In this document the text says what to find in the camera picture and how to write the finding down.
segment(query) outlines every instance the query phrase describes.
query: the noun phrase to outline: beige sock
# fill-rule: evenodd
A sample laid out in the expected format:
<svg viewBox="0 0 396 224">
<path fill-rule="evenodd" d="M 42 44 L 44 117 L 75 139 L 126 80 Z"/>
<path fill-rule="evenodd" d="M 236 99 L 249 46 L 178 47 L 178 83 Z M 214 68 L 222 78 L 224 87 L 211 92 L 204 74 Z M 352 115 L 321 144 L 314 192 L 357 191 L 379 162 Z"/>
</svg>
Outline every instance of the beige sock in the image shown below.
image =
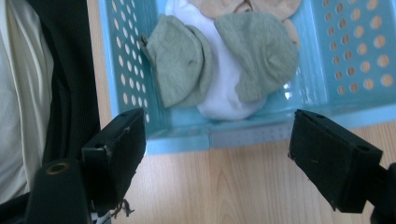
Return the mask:
<svg viewBox="0 0 396 224">
<path fill-rule="evenodd" d="M 297 29 L 293 22 L 290 20 L 285 20 L 283 21 L 283 24 L 286 26 L 286 30 L 288 31 L 291 42 L 293 42 L 297 49 L 300 49 L 300 37 L 298 36 Z"/>
<path fill-rule="evenodd" d="M 297 10 L 301 0 L 248 0 L 253 11 L 271 13 L 284 21 Z"/>
<path fill-rule="evenodd" d="M 211 19 L 234 13 L 244 0 L 189 0 L 201 13 Z"/>
<path fill-rule="evenodd" d="M 234 12 L 239 13 L 239 12 L 247 12 L 247 11 L 252 11 L 253 9 L 251 8 L 251 5 L 249 2 L 245 1 L 239 5 Z"/>
</svg>

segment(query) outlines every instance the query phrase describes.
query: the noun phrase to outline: plastic basket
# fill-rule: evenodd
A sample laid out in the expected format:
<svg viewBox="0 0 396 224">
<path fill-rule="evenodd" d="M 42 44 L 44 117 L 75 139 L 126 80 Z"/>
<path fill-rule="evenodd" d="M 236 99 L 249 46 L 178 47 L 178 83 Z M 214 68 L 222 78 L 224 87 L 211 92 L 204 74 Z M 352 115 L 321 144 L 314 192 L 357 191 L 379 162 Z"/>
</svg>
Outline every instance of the plastic basket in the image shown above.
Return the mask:
<svg viewBox="0 0 396 224">
<path fill-rule="evenodd" d="M 111 113 L 146 109 L 147 153 L 236 147 L 290 137 L 297 108 L 353 128 L 396 119 L 396 3 L 303 0 L 290 18 L 301 39 L 296 77 L 254 116 L 203 118 L 164 109 L 138 37 L 150 35 L 165 0 L 100 0 Z"/>
</svg>

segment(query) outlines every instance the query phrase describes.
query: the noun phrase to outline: sock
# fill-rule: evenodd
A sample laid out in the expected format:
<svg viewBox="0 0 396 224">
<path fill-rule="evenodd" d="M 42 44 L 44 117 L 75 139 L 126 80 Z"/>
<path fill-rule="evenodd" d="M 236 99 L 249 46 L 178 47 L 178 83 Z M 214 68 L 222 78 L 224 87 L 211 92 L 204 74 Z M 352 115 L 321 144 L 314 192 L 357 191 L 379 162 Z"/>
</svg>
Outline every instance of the sock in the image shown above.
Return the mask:
<svg viewBox="0 0 396 224">
<path fill-rule="evenodd" d="M 203 68 L 199 39 L 176 17 L 161 15 L 149 40 L 141 36 L 140 41 L 155 67 L 164 107 L 181 102 L 193 90 Z"/>
<path fill-rule="evenodd" d="M 215 19 L 225 14 L 234 13 L 244 0 L 189 0 L 204 16 Z"/>
<path fill-rule="evenodd" d="M 213 53 L 213 78 L 203 102 L 198 104 L 200 113 L 209 119 L 244 119 L 262 108 L 265 99 L 257 102 L 241 102 L 235 86 L 239 82 L 242 65 L 227 49 L 214 22 L 201 14 L 188 0 L 168 0 L 167 15 L 175 15 L 188 25 L 197 27 L 207 38 Z"/>
<path fill-rule="evenodd" d="M 204 65 L 201 70 L 201 74 L 198 77 L 197 83 L 192 89 L 191 93 L 184 98 L 180 103 L 175 106 L 192 106 L 201 103 L 206 96 L 206 93 L 210 87 L 210 83 L 213 77 L 213 57 L 212 48 L 209 45 L 206 37 L 194 26 L 187 26 L 189 30 L 195 34 L 202 44 L 202 51 L 204 54 Z"/>
<path fill-rule="evenodd" d="M 244 71 L 236 86 L 243 102 L 258 101 L 290 81 L 298 52 L 283 23 L 267 13 L 246 12 L 218 18 L 215 26 Z"/>
<path fill-rule="evenodd" d="M 301 0 L 249 0 L 253 11 L 271 13 L 285 20 L 297 10 Z"/>
<path fill-rule="evenodd" d="M 297 29 L 293 22 L 290 20 L 285 20 L 283 21 L 283 24 L 286 26 L 286 30 L 288 31 L 291 42 L 296 46 L 297 50 L 300 49 L 300 37 L 298 36 Z"/>
</svg>

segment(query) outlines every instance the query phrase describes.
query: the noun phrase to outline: black fabric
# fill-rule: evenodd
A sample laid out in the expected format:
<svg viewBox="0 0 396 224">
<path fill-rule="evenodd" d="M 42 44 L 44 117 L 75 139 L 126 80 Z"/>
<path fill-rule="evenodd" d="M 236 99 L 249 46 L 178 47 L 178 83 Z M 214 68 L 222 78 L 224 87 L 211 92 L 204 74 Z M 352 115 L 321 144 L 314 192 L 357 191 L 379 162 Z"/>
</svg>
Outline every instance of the black fabric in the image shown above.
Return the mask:
<svg viewBox="0 0 396 224">
<path fill-rule="evenodd" d="M 52 102 L 43 164 L 80 159 L 100 130 L 85 0 L 28 0 L 39 16 L 54 60 Z"/>
</svg>

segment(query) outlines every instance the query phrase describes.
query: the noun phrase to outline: white cloth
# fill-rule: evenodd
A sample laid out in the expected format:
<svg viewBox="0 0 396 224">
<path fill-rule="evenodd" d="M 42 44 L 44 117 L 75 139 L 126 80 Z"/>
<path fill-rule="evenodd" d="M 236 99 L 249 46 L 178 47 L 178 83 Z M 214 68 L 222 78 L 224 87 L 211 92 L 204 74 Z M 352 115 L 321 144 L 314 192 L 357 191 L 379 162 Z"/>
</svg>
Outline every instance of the white cloth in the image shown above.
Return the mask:
<svg viewBox="0 0 396 224">
<path fill-rule="evenodd" d="M 174 15 L 185 24 L 197 27 L 207 38 L 213 52 L 213 78 L 204 101 L 198 104 L 200 113 L 209 119 L 244 119 L 262 108 L 265 100 L 241 102 L 235 91 L 242 65 L 228 51 L 214 22 L 201 14 L 188 0 L 168 0 L 166 15 Z"/>
<path fill-rule="evenodd" d="M 30 190 L 41 166 L 53 60 L 40 19 L 25 0 L 0 0 L 0 36 L 4 91 L 0 104 L 7 105 L 0 111 L 0 203 L 4 203 Z"/>
</svg>

